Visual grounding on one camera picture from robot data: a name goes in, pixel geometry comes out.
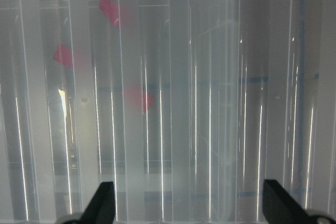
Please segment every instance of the translucent plastic sheet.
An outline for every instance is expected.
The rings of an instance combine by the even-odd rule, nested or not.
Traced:
[[[334,215],[328,1],[0,0],[0,223],[110,180],[117,222],[263,222],[265,177]]]

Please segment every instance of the transparent plastic container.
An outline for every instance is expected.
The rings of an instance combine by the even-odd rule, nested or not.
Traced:
[[[114,181],[117,223],[335,215],[333,0],[0,0],[0,223]]]

